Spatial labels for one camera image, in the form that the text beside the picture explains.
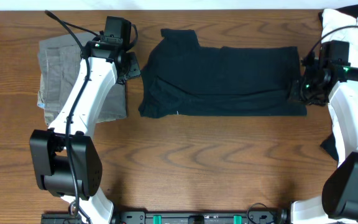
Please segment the black t-shirt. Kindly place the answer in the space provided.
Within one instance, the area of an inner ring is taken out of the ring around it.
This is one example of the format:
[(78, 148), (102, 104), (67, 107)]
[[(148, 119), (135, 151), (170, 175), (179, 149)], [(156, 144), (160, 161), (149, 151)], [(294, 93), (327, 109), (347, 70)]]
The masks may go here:
[(161, 30), (162, 41), (141, 71), (143, 117), (305, 116), (290, 103), (300, 77), (296, 47), (202, 47), (194, 30)]

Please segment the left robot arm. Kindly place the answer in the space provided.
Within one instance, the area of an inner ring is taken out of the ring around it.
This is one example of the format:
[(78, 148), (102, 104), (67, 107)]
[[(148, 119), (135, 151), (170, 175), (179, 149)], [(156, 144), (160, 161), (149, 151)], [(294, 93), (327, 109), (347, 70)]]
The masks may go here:
[(62, 222), (111, 223), (114, 204), (100, 187), (103, 166), (93, 144), (94, 129), (110, 89), (140, 76), (134, 52), (89, 41), (76, 82), (48, 129), (30, 136), (36, 183), (68, 202)]

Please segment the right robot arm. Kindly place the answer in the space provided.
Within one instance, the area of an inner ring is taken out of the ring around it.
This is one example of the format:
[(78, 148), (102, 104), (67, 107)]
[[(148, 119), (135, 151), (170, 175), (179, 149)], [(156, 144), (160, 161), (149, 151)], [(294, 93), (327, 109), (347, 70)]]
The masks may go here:
[(338, 167), (320, 196), (293, 202), (291, 223), (358, 223), (358, 64), (344, 56), (304, 59), (294, 99), (326, 105), (333, 124)]

